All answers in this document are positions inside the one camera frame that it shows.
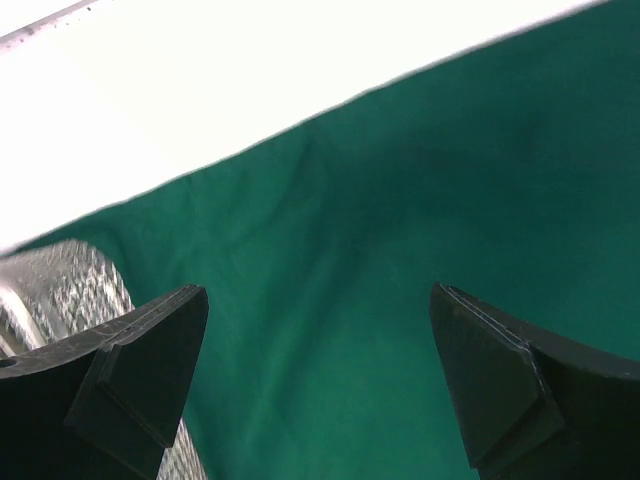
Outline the steel mesh instrument tray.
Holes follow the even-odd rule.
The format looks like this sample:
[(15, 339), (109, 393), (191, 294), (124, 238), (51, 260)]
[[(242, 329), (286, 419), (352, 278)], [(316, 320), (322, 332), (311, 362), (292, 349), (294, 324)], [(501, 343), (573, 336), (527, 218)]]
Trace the steel mesh instrument tray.
[[(1, 262), (1, 362), (139, 307), (115, 265), (86, 242), (67, 240), (6, 257)], [(182, 414), (154, 479), (205, 475)]]

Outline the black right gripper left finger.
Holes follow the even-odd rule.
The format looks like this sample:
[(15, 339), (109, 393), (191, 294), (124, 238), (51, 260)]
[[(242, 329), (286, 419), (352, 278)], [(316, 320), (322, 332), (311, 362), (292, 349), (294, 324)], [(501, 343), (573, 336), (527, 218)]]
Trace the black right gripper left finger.
[(208, 316), (187, 285), (1, 362), (4, 479), (154, 479), (176, 437)]

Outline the green surgical drape cloth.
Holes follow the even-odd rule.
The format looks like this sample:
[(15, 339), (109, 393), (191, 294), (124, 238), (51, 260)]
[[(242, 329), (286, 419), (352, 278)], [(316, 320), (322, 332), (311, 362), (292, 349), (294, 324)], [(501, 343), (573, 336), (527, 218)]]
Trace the green surgical drape cloth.
[(212, 479), (469, 479), (433, 284), (639, 356), (639, 5), (420, 70), (38, 239), (202, 285)]

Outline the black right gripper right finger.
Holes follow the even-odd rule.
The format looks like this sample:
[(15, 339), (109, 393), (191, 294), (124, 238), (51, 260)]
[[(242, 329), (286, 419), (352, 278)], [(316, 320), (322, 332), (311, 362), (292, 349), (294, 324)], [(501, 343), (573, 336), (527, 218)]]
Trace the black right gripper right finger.
[(636, 479), (639, 364), (437, 283), (429, 315), (482, 479)]

